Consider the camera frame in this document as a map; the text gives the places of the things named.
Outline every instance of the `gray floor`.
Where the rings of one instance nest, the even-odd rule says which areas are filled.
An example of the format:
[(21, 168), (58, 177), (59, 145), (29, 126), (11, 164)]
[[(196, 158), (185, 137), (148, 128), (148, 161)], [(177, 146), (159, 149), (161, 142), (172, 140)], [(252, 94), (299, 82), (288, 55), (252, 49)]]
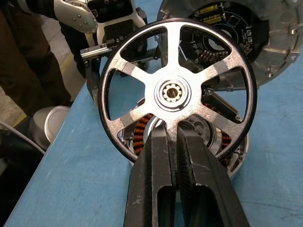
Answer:
[[(73, 55), (60, 32), (58, 21), (42, 17), (44, 23), (42, 29), (51, 46), (52, 52), (55, 54), (61, 68), (62, 77), (67, 90), (70, 92), (72, 100), (76, 98), (81, 87), (85, 83), (85, 79), (79, 74), (76, 64), (73, 60)], [(14, 125), (25, 115), (22, 110), (5, 95), (2, 88), (0, 88), (0, 121), (4, 121), (9, 125)]]

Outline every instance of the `screw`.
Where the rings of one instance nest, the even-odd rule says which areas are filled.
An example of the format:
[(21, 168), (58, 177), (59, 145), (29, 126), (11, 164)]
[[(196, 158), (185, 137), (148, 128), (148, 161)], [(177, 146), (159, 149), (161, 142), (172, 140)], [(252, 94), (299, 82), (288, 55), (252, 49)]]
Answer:
[(224, 3), (224, 7), (227, 8), (227, 7), (229, 7), (229, 6), (231, 6), (231, 3), (230, 3), (230, 2), (227, 1), (227, 2)]

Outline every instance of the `spoked wheel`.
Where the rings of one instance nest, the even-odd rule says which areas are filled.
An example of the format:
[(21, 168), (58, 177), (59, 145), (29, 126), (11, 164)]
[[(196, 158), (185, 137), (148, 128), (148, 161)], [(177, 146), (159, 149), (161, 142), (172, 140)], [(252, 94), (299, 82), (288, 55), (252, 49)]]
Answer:
[[(146, 34), (153, 34), (167, 39), (167, 48), (161, 48), (165, 66), (149, 74), (121, 57), (128, 46)], [(207, 35), (214, 42), (224, 45), (229, 50), (225, 58), (206, 69), (193, 73), (180, 66), (183, 57), (180, 38), (183, 32)], [(240, 68), (246, 84), (246, 110), (243, 120), (229, 119), (220, 111), (205, 105), (205, 85), (217, 76), (234, 68)], [(108, 90), (113, 72), (123, 72), (145, 85), (144, 102), (117, 119), (111, 119), (108, 111)], [(208, 25), (190, 19), (168, 19), (144, 26), (132, 33), (121, 43), (105, 65), (100, 81), (98, 108), (105, 131), (116, 148), (129, 160), (136, 161), (137, 155), (131, 151), (119, 134), (145, 116), (157, 116), (165, 125), (172, 143), (177, 139), (178, 124), (192, 115), (202, 117), (206, 122), (220, 129), (230, 137), (230, 143), (215, 155), (222, 160), (229, 156), (244, 140), (252, 124), (257, 105), (257, 86), (253, 71), (240, 48), (230, 38)]]

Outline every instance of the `yellow label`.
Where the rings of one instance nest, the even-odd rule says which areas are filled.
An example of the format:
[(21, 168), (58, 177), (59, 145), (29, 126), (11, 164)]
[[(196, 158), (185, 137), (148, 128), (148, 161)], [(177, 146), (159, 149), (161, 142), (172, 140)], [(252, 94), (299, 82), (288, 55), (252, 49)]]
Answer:
[(213, 24), (213, 23), (216, 23), (216, 22), (219, 22), (219, 21), (221, 21), (221, 17), (216, 17), (216, 18), (212, 18), (212, 19), (209, 19), (209, 20), (204, 20), (203, 22), (207, 23), (207, 24)]
[(201, 9), (200, 14), (208, 13), (208, 12), (214, 11), (216, 9), (218, 9), (217, 5), (209, 6), (209, 7)]

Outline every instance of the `hub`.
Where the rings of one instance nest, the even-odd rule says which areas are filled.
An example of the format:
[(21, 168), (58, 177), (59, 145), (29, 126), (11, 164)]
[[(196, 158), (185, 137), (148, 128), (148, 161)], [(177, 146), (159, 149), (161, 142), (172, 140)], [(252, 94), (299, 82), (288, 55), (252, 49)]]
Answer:
[(154, 92), (155, 100), (163, 110), (182, 110), (190, 100), (190, 86), (182, 77), (161, 80)]

